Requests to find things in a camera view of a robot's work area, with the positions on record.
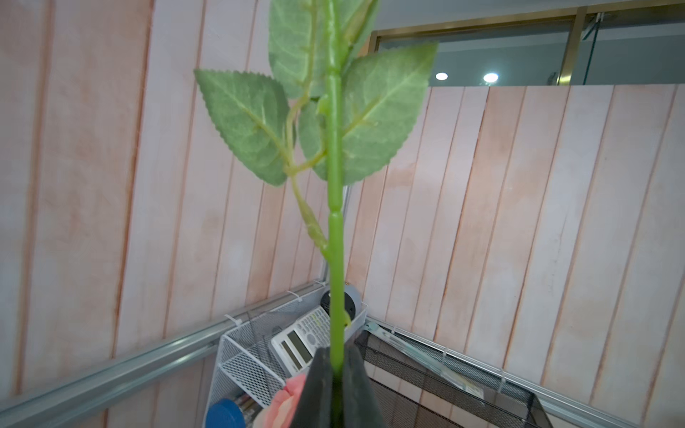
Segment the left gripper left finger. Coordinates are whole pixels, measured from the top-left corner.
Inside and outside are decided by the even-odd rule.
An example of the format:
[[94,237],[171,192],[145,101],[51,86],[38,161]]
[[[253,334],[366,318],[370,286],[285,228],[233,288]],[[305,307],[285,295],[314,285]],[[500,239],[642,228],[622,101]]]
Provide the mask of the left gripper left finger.
[[291,428],[330,428],[334,372],[330,349],[319,348],[306,376]]

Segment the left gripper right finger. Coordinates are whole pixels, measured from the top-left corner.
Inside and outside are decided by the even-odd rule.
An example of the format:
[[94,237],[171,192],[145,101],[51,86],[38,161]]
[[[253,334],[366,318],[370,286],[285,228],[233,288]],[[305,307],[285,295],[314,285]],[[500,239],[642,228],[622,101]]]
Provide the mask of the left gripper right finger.
[[369,380],[360,351],[353,343],[344,351],[342,369],[342,421],[344,427],[382,428],[386,426]]

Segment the pink rose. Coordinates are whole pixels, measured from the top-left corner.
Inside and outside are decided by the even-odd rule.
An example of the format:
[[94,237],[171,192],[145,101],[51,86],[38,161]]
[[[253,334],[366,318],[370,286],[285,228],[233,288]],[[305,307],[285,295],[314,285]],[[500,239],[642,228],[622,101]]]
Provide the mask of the pink rose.
[[273,187],[311,170],[326,182],[328,227],[297,203],[330,272],[330,352],[344,371],[344,189],[387,166],[417,123],[438,51],[424,42],[362,55],[376,1],[274,1],[269,74],[198,69],[212,124]]
[[303,393],[306,374],[298,374],[287,380],[271,404],[253,420],[252,428],[288,428],[292,424],[296,408]]

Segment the white desk calculator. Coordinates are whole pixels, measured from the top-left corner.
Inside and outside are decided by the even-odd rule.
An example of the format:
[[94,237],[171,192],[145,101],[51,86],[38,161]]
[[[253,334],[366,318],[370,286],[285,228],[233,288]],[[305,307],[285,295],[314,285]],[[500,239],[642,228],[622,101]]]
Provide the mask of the white desk calculator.
[[320,348],[330,346],[330,317],[317,306],[270,339],[272,351],[288,377],[310,366]]

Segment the blue lid jar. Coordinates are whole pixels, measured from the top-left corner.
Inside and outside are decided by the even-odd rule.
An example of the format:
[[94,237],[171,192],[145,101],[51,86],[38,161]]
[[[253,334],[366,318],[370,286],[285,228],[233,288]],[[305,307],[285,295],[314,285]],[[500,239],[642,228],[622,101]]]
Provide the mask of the blue lid jar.
[[222,399],[210,406],[204,421],[205,428],[246,428],[244,414],[234,401]]

